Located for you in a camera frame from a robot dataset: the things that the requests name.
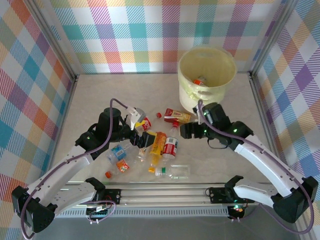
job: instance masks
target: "blue label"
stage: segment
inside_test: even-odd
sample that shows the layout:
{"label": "blue label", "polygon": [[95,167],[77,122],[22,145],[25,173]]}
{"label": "blue label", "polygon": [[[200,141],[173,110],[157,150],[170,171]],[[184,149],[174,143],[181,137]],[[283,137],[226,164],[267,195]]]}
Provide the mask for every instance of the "blue label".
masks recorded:
{"label": "blue label", "polygon": [[112,148],[111,151],[115,155],[115,157],[118,159],[118,161],[126,157],[125,150],[119,144],[114,148]]}

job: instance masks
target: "plaid wall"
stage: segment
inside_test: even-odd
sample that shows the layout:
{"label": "plaid wall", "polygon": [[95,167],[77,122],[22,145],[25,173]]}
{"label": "plaid wall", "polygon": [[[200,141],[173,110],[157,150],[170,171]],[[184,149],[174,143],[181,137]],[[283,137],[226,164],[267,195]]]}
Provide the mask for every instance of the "plaid wall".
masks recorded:
{"label": "plaid wall", "polygon": [[[320,0],[300,0],[258,73],[281,159],[320,181]],[[320,239],[320,191],[314,204]]]}
{"label": "plaid wall", "polygon": [[176,73],[182,54],[199,44],[225,48],[247,71],[280,2],[50,0],[50,8],[84,73]]}
{"label": "plaid wall", "polygon": [[0,240],[20,235],[11,192],[46,171],[71,85],[23,0],[0,1]]}

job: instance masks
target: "red carton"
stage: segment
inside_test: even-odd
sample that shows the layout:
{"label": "red carton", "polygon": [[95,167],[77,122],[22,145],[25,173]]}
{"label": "red carton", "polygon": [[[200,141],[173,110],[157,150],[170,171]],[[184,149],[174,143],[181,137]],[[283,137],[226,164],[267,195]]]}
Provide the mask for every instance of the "red carton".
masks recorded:
{"label": "red carton", "polygon": [[178,121],[180,123],[187,124],[190,122],[190,117],[191,115],[188,113],[167,108],[164,114],[164,121],[168,123],[173,123],[175,121]]}

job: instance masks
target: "white floor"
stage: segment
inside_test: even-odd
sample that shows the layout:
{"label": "white floor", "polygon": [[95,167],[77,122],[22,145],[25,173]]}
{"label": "white floor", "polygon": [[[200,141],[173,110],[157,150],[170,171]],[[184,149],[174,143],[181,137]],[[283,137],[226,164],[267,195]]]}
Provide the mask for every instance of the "white floor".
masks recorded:
{"label": "white floor", "polygon": [[[81,75],[57,145],[54,164],[69,152],[82,133],[98,122],[99,114],[109,107],[111,98],[117,98],[126,105],[141,108],[149,116],[157,112],[164,115],[167,108],[184,110],[179,102],[179,83],[176,74]],[[244,122],[267,146],[265,132],[246,74],[236,75],[221,105],[232,122]],[[117,103],[114,107],[118,108],[125,117],[124,108]],[[170,128],[169,123],[160,121],[154,130],[169,131]],[[206,139],[180,137],[177,157],[172,163],[190,165],[190,178],[183,180],[184,182],[224,183],[235,175],[241,175],[256,182],[268,182],[249,161],[231,149],[209,148]],[[95,177],[101,182],[109,182],[105,172],[110,167],[111,164],[106,155],[101,154],[94,163],[76,174],[72,181],[84,181]],[[130,171],[118,174],[111,181],[124,183],[172,180],[155,177],[148,172],[146,164],[133,165]]]}

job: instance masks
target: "plastic bucket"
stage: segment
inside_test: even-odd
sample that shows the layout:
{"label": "plastic bucket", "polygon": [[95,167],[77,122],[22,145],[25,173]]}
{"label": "plastic bucket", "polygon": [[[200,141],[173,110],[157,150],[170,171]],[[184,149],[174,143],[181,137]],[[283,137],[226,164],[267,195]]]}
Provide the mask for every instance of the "plastic bucket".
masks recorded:
{"label": "plastic bucket", "polygon": [[[199,99],[205,105],[224,99],[227,85],[234,79],[237,66],[232,55],[223,48],[210,45],[193,47],[178,63],[179,98],[182,106],[193,113]],[[194,84],[198,77],[206,78],[206,86]]]}

